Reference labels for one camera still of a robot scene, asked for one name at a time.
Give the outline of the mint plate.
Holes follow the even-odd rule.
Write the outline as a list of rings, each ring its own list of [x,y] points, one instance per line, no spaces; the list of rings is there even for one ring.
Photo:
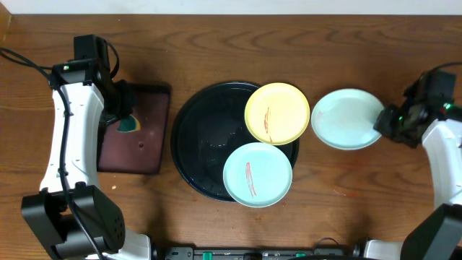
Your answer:
[[[322,97],[311,114],[315,135],[339,150],[360,150],[381,138],[374,124],[383,104],[364,90],[346,88]]]
[[[237,148],[226,160],[223,182],[239,204],[252,208],[279,202],[292,185],[292,166],[277,147],[261,142]]]

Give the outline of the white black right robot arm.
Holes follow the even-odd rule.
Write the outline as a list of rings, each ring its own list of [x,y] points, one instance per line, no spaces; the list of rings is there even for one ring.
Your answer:
[[[452,100],[415,101],[400,113],[383,111],[376,129],[393,141],[410,137],[421,143],[430,162],[435,210],[403,242],[369,240],[361,256],[366,259],[460,259],[461,258],[461,108]]]

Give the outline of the green yellow sponge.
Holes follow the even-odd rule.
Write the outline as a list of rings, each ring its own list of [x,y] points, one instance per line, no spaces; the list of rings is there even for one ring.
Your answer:
[[[120,120],[117,131],[121,133],[130,133],[130,132],[139,131],[140,129],[141,129],[141,124],[139,120],[135,116],[129,115],[128,117],[122,118]]]

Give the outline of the yellow plate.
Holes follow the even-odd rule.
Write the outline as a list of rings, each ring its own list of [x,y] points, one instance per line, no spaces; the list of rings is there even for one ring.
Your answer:
[[[245,125],[258,141],[284,145],[298,139],[308,127],[310,105],[301,90],[275,82],[259,87],[248,99]]]

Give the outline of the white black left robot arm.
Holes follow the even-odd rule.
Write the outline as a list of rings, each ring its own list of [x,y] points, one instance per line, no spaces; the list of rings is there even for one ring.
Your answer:
[[[119,116],[121,93],[97,59],[53,66],[49,79],[55,119],[48,168],[21,212],[52,259],[152,259],[147,235],[126,227],[121,209],[97,177],[100,117],[109,95]]]

